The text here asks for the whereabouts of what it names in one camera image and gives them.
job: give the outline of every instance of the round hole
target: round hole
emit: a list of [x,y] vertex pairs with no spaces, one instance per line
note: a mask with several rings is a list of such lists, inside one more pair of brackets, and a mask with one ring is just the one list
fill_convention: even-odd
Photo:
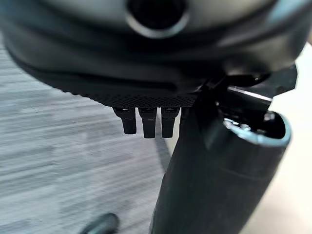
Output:
[[130,0],[127,22],[137,33],[154,39],[171,37],[188,22],[184,0]]

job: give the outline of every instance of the black plastic tab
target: black plastic tab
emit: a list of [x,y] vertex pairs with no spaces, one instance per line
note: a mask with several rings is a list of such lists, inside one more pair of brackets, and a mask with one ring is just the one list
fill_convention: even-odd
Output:
[[180,108],[161,108],[161,129],[163,138],[171,138],[174,131],[174,124]]
[[137,133],[136,124],[136,110],[135,108],[115,108],[113,107],[115,114],[121,118],[123,130],[125,134]]
[[157,108],[139,108],[138,111],[142,117],[144,138],[154,138]]

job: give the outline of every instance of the floor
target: floor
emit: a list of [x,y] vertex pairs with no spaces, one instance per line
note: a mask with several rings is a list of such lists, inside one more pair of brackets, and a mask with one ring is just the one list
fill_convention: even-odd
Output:
[[147,234],[170,160],[156,139],[123,134],[111,108],[52,89],[0,44],[0,233],[77,234],[117,213],[121,234]]

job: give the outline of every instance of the black plastic cylinder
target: black plastic cylinder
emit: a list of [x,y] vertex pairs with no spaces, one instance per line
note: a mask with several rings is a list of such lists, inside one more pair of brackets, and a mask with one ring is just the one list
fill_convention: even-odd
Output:
[[214,108],[197,104],[180,132],[164,176],[151,233],[239,233],[291,139],[287,121],[275,116],[268,136],[248,138],[248,131],[238,136],[225,127]]

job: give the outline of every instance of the textured fabric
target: textured fabric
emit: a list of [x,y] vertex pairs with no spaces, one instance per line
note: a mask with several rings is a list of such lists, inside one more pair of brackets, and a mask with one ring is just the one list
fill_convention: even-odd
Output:
[[121,234],[147,234],[169,162],[156,139],[123,134],[113,110],[26,75],[0,46],[0,233],[77,234],[117,213]]

